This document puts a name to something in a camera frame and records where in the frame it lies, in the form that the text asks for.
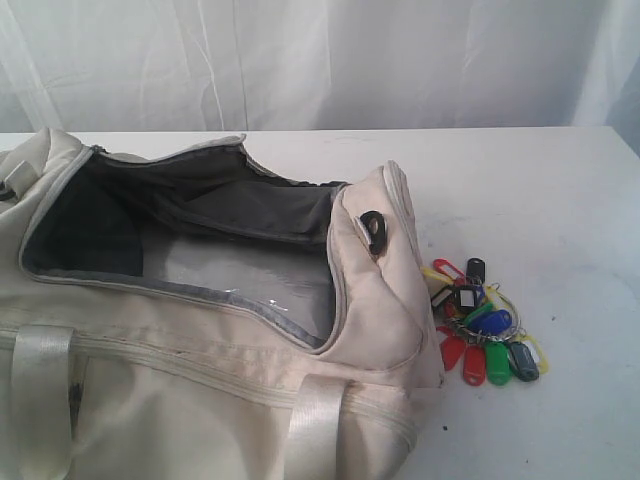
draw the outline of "table surface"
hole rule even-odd
[[[28,136],[0,134],[0,149]],[[77,136],[154,157],[222,134]],[[425,259],[483,258],[549,358],[531,384],[473,388],[449,372],[397,478],[638,478],[640,159],[612,129],[254,132],[246,147],[312,181],[398,162]]]

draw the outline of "white backdrop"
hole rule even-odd
[[[615,126],[638,0],[0,0],[0,131]]]

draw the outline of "white strap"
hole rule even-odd
[[[27,325],[16,337],[11,405],[24,480],[61,480],[69,471],[72,335],[71,328]]]
[[[347,383],[320,375],[302,381],[289,421],[285,480],[336,478],[340,406]]]

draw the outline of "white duffel bag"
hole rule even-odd
[[[243,139],[0,154],[0,478],[397,471],[443,375],[405,176],[295,182]]]

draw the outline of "gray bag lining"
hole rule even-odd
[[[267,176],[241,146],[148,164],[95,154],[27,239],[21,260],[67,283],[124,284],[249,308],[317,348],[335,316],[326,236],[343,185]]]

